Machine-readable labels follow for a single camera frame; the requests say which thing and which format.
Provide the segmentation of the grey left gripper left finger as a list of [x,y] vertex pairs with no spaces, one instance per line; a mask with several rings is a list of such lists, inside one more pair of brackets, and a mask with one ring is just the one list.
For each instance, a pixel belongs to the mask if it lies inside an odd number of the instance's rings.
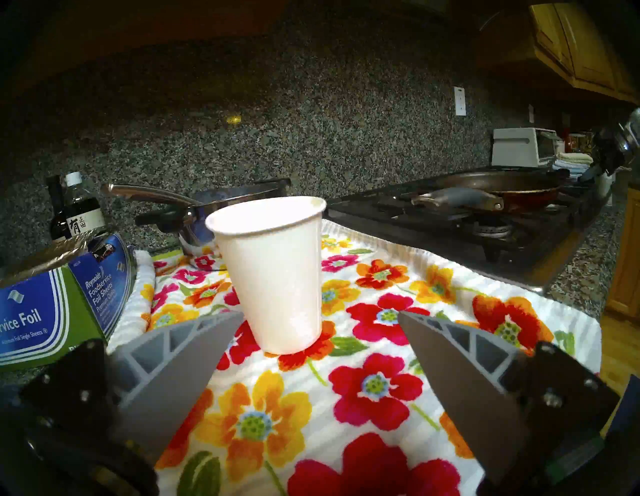
[[117,410],[112,438],[159,459],[244,320],[236,311],[206,315],[149,331],[109,354]]

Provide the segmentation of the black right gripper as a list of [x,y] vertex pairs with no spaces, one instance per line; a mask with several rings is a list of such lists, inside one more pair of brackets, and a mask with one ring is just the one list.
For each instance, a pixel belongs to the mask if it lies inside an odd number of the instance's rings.
[[625,152],[620,150],[616,134],[611,129],[603,127],[594,134],[593,159],[603,173],[614,173],[625,164]]

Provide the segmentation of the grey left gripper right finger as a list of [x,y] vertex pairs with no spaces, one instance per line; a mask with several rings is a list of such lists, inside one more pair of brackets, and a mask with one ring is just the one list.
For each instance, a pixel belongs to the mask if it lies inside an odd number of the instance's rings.
[[399,313],[398,323],[486,478],[505,482],[529,434],[516,392],[531,357],[464,324],[408,311]]

